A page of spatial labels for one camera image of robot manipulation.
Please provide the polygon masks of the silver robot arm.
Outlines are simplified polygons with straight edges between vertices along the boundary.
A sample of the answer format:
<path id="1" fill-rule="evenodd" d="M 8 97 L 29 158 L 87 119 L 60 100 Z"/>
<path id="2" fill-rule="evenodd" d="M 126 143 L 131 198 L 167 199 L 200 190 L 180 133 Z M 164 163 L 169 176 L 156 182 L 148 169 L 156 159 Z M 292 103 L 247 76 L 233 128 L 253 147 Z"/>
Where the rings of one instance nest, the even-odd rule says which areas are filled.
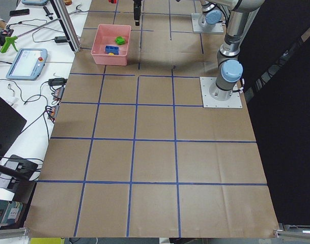
<path id="1" fill-rule="evenodd" d="M 211 96 L 226 101 L 233 93 L 233 87 L 241 79 L 243 66 L 237 61 L 240 43 L 249 14 L 257 10 L 263 1 L 214 1 L 228 7 L 230 12 L 224 42 L 217 53 L 218 75 L 210 87 Z"/>
<path id="2" fill-rule="evenodd" d="M 198 26 L 205 28 L 214 26 L 221 21 L 222 15 L 226 16 L 224 10 L 210 1 L 200 1 L 202 6 L 202 14 L 198 17 Z M 140 26 L 142 1 L 133 1 L 133 16 L 136 26 Z"/>

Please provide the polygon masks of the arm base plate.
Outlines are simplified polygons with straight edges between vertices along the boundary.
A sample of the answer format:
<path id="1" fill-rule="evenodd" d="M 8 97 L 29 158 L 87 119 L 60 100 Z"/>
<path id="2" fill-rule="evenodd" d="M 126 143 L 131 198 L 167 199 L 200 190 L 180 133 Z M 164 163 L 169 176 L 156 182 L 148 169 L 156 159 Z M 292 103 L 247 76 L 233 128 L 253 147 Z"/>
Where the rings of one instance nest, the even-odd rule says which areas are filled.
<path id="1" fill-rule="evenodd" d="M 239 92 L 224 91 L 216 85 L 216 77 L 200 77 L 204 108 L 242 109 Z"/>
<path id="2" fill-rule="evenodd" d="M 194 33 L 198 34 L 219 34 L 224 33 L 222 23 L 208 24 L 205 21 L 203 14 L 201 13 L 192 13 L 192 29 Z"/>

